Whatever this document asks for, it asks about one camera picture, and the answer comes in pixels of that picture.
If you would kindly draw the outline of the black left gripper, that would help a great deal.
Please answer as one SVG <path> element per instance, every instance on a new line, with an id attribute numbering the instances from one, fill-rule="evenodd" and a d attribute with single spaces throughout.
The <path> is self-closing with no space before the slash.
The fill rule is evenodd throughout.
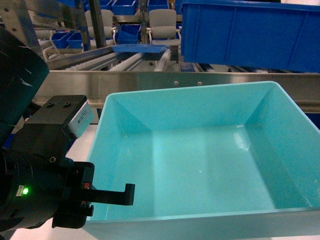
<path id="1" fill-rule="evenodd" d="M 53 227 L 79 229 L 93 207 L 87 202 L 132 206 L 135 184 L 121 191 L 84 189 L 81 199 L 71 199 L 73 189 L 83 189 L 93 179 L 94 165 L 67 158 L 74 138 L 67 129 L 88 101 L 84 95 L 58 95 L 36 111 L 0 151 L 0 227 L 35 229 L 47 220 Z"/>

